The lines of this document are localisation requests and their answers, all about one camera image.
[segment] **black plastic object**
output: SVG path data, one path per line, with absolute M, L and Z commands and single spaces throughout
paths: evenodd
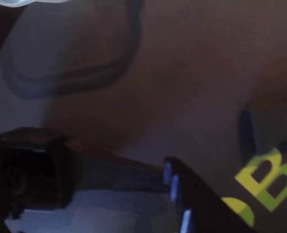
M 161 168 L 86 150 L 83 141 L 55 130 L 21 128 L 0 134 L 3 183 L 11 214 L 66 207 L 76 190 L 168 191 Z
M 180 160 L 165 159 L 164 182 L 171 186 L 180 233 L 255 233 Z

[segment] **white object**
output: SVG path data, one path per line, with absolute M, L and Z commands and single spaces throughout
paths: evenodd
M 0 5 L 7 7 L 20 7 L 32 2 L 61 3 L 69 0 L 0 0 Z

